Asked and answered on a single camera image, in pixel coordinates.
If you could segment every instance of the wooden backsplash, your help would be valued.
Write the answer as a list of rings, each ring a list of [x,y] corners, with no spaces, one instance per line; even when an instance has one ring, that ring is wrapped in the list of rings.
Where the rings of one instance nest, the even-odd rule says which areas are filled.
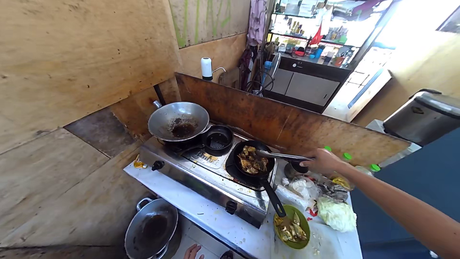
[[[176,80],[182,101],[203,106],[212,120],[281,152],[305,155],[327,145],[336,155],[350,153],[354,165],[369,165],[409,146],[390,135],[196,77],[176,73]]]

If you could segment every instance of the green plate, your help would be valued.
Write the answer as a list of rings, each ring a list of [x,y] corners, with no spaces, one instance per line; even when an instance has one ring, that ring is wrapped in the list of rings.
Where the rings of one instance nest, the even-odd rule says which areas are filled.
[[[294,212],[297,213],[300,219],[300,228],[305,231],[307,234],[307,240],[301,240],[300,242],[292,242],[292,241],[283,241],[281,239],[280,231],[279,229],[275,226],[275,217],[273,217],[273,226],[275,227],[275,233],[278,236],[278,238],[285,243],[288,247],[294,248],[294,249],[302,249],[308,245],[308,241],[310,241],[310,227],[308,226],[308,221],[303,215],[303,213],[300,212],[297,208],[291,205],[283,205],[284,211],[286,211],[286,217],[288,217],[290,220],[294,219]]]

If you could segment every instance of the stainless steel stove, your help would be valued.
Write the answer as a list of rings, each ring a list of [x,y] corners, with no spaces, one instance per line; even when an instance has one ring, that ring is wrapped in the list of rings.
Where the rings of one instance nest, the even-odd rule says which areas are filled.
[[[204,148],[181,154],[176,144],[171,146],[169,142],[164,143],[152,137],[141,146],[139,160],[159,168],[159,172],[259,228],[267,214],[270,199],[257,182],[239,177],[240,172],[235,168],[230,155],[237,143],[246,140],[249,139],[234,133],[230,151],[216,157],[207,154]],[[278,161],[275,160],[268,178],[271,185],[275,181],[274,172],[277,167]]]

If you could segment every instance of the human hand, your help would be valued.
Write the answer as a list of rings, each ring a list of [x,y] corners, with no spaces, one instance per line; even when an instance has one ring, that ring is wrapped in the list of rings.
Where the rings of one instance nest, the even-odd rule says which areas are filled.
[[[201,246],[193,244],[191,247],[185,251],[184,259],[195,259],[196,253],[201,249]],[[200,255],[199,259],[204,259],[204,254]]]
[[[348,165],[324,148],[317,148],[307,156],[314,157],[315,160],[300,162],[300,166],[308,166],[313,172],[320,173],[327,178],[340,173]]]

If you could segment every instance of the tongs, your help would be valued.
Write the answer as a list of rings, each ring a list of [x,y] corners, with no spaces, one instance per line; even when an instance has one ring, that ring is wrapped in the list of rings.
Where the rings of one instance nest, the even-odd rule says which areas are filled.
[[[294,156],[288,154],[272,153],[265,150],[257,150],[256,154],[261,157],[270,157],[270,158],[281,158],[289,162],[302,162],[302,161],[313,161],[314,157],[303,157],[303,156]]]

